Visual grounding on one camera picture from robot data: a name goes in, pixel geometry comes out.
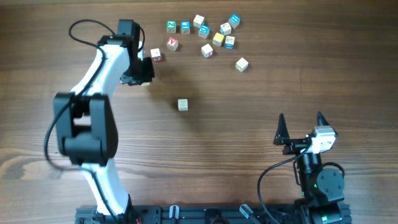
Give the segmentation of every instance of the blue block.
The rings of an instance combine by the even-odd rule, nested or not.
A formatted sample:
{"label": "blue block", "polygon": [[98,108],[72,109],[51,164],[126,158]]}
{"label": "blue block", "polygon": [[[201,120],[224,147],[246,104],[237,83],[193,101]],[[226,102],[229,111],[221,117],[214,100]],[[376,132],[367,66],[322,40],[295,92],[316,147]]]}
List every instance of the blue block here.
{"label": "blue block", "polygon": [[207,34],[209,32],[209,27],[202,25],[202,26],[200,26],[199,32]]}
{"label": "blue block", "polygon": [[190,27],[189,21],[181,21],[181,29],[189,29]]}
{"label": "blue block", "polygon": [[238,23],[240,20],[241,20],[241,18],[239,16],[235,15],[235,14],[233,14],[231,16],[231,18],[229,18],[229,21],[231,21],[234,24]]}
{"label": "blue block", "polygon": [[225,44],[224,46],[226,49],[234,49],[234,45],[233,44]]}

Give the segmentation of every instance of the wooden surface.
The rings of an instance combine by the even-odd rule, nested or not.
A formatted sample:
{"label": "wooden surface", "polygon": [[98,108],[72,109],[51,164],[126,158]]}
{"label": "wooden surface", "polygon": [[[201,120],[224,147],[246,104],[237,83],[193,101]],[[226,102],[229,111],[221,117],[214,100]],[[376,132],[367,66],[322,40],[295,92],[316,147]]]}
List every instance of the wooden surface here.
{"label": "wooden surface", "polygon": [[[272,145],[279,113],[291,137],[316,125],[322,111],[339,132],[322,155],[346,169],[346,203],[354,223],[396,223],[398,214],[398,7],[390,1],[136,2],[0,7],[0,223],[72,223],[75,208],[94,204],[80,173],[44,161],[52,98],[70,91],[95,50],[72,41],[70,24],[97,19],[117,29],[134,19],[146,32],[146,56],[159,47],[150,86],[118,86],[119,175],[135,205],[259,204],[256,182],[287,159]],[[236,49],[200,47],[233,13]],[[208,40],[167,34],[168,19],[206,17]],[[94,24],[75,35],[108,34]],[[177,52],[167,50],[172,36]],[[249,68],[234,64],[244,57]],[[189,111],[176,110],[187,98]],[[51,156],[57,154],[51,138]],[[263,181],[268,203],[301,197],[292,165]]]}

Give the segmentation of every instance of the yellow block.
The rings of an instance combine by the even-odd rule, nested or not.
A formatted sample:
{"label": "yellow block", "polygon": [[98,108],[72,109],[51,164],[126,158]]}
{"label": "yellow block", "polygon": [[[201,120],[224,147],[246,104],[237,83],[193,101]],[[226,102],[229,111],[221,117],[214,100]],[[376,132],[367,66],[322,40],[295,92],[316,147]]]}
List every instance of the yellow block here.
{"label": "yellow block", "polygon": [[223,42],[223,40],[224,40],[224,35],[223,35],[223,34],[216,33],[216,35],[214,35],[213,40],[215,40],[215,41],[221,43],[221,42]]}

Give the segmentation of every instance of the robotic arm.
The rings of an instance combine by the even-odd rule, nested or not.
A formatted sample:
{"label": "robotic arm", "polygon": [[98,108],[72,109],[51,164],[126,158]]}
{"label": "robotic arm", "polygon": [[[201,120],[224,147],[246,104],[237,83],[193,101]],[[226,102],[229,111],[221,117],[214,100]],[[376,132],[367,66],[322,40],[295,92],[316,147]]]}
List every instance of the robotic arm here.
{"label": "robotic arm", "polygon": [[[349,205],[338,203],[344,199],[344,171],[338,164],[321,162],[320,153],[330,150],[337,137],[321,113],[318,114],[318,126],[303,139],[290,139],[283,114],[279,118],[274,144],[284,145],[284,155],[295,155],[288,161],[295,161],[296,183],[301,186],[304,196],[292,205],[265,206],[259,194],[262,208],[250,208],[246,204],[240,207],[133,206],[121,185],[113,159],[118,147],[118,131],[109,98],[118,81],[147,85],[154,78],[151,58],[143,58],[140,29],[134,21],[120,20],[118,33],[103,36],[98,42],[101,50],[97,50],[82,81],[70,93],[58,93],[54,98],[54,112],[60,114],[56,120],[58,149],[72,164],[84,170],[97,202],[94,207],[78,208],[75,224],[351,223]],[[105,62],[102,50],[106,55]],[[91,123],[75,122],[83,116],[89,116]],[[337,166],[343,173],[324,169],[330,165]],[[277,166],[268,168],[259,181],[274,167]]]}

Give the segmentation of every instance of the small cube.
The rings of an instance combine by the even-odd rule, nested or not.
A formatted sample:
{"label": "small cube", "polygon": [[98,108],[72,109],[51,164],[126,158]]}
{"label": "small cube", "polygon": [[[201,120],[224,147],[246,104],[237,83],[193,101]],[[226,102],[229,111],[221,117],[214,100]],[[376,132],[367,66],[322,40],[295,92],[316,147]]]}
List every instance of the small cube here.
{"label": "small cube", "polygon": [[229,23],[224,23],[220,26],[220,32],[223,35],[230,35],[232,31],[231,26],[229,25]]}
{"label": "small cube", "polygon": [[175,21],[167,21],[166,29],[169,34],[175,34],[177,23]]}
{"label": "small cube", "polygon": [[203,16],[195,16],[193,19],[193,26],[200,28],[205,23],[205,18]]}
{"label": "small cube", "polygon": [[247,69],[248,65],[249,65],[249,62],[247,60],[245,60],[244,58],[241,58],[240,60],[238,60],[238,62],[236,62],[235,67],[240,72],[243,72],[245,69]]}
{"label": "small cube", "polygon": [[227,36],[225,37],[224,47],[226,49],[234,49],[235,37]]}
{"label": "small cube", "polygon": [[201,53],[205,58],[208,58],[213,55],[214,50],[211,48],[210,44],[206,44],[201,48]]}
{"label": "small cube", "polygon": [[170,37],[166,43],[168,49],[175,51],[178,47],[178,40]]}
{"label": "small cube", "polygon": [[181,21],[181,33],[182,34],[190,34],[190,23],[189,21]]}
{"label": "small cube", "polygon": [[179,111],[187,111],[188,110],[188,100],[187,99],[178,99],[178,110]]}
{"label": "small cube", "polygon": [[214,38],[213,38],[213,44],[221,47],[221,44],[223,44],[223,40],[224,40],[224,35],[220,34],[220,33],[216,33],[216,35],[214,35]]}
{"label": "small cube", "polygon": [[206,39],[207,36],[209,36],[209,33],[210,33],[210,28],[208,26],[202,25],[199,28],[198,32],[199,37]]}
{"label": "small cube", "polygon": [[159,49],[151,49],[150,50],[150,56],[152,57],[152,60],[154,62],[162,60],[162,56],[160,55],[160,50]]}
{"label": "small cube", "polygon": [[241,18],[235,14],[233,14],[230,18],[228,23],[231,25],[232,28],[237,28],[239,23],[241,22]]}

